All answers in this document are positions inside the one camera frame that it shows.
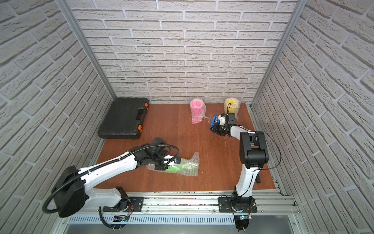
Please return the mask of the green plastic wine glass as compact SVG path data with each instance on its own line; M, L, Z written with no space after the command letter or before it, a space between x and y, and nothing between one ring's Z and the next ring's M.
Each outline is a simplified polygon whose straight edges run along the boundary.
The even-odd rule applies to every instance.
M167 168L166 173L189 175L194 172L194 167L190 163L184 162L180 164L171 165Z

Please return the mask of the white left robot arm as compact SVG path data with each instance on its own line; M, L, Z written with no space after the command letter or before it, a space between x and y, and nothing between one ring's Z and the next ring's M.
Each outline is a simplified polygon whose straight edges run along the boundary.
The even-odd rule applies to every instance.
M172 145L142 145L103 163L77 169L68 167L61 174L42 206L45 214L58 213L69 217L86 208L126 211L132 209L129 197L122 187L97 189L96 186L121 173L153 164L158 170L167 170L179 164L178 154L169 155Z

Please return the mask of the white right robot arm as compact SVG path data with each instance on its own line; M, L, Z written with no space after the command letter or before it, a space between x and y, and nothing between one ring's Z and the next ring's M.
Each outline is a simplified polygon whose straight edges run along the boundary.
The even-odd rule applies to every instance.
M218 123L213 124L210 130L220 136L230 136L239 140L239 158L243 166L235 192L240 198L251 197L257 175L269 160L265 133L250 131L239 125Z

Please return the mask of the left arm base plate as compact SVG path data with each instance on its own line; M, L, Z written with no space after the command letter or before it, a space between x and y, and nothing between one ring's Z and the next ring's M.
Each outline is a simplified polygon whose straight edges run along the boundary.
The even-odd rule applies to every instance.
M114 207L104 206L103 212L141 212L143 207L144 197L128 197L121 199L121 201Z

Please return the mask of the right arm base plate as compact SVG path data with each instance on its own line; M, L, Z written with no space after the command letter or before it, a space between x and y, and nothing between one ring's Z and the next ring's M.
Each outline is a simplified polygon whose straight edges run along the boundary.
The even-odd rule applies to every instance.
M257 213L257 204L253 197L229 198L221 196L218 198L218 207L220 213Z

